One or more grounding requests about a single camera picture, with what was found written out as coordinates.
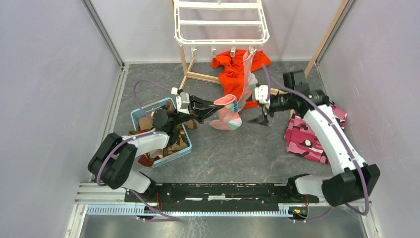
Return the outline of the pink sock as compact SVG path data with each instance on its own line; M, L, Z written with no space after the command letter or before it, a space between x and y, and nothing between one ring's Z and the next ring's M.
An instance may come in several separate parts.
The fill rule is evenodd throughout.
M255 75L251 72L252 61L255 55L255 50L246 50L242 56L243 76L239 79L239 84L236 87L235 96L237 97L236 112L243 109L257 108L258 104L253 101L254 88L257 84Z
M228 94L213 102L216 106L222 106L217 111L218 119L209 122L209 125L218 130L236 130L242 125L238 113L238 100L236 96Z

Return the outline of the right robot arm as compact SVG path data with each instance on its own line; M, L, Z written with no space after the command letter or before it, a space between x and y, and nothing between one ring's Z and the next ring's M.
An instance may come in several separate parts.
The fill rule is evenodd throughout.
M280 89L283 93L270 94L268 85L257 84L246 100L258 103L262 114L252 123L268 125L268 117L275 112L294 110L303 117L323 147L330 162L331 178L299 175L289 178L286 196L292 202L301 201L306 195L324 198L336 207L363 199L364 214L369 209L369 196L379 177L376 164L367 164L346 137L335 119L329 97L321 90L311 90L303 70L282 75Z

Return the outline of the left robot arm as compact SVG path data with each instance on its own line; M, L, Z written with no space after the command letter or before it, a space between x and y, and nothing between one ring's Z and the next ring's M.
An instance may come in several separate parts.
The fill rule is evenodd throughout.
M134 190L142 201L150 202L156 195L153 181L132 169L134 160L173 145L180 134L178 125L192 119L203 123L222 108L215 102L182 93L176 97L173 110L163 106L153 112L151 130L128 136L108 134L90 160L88 171L95 176L97 185Z

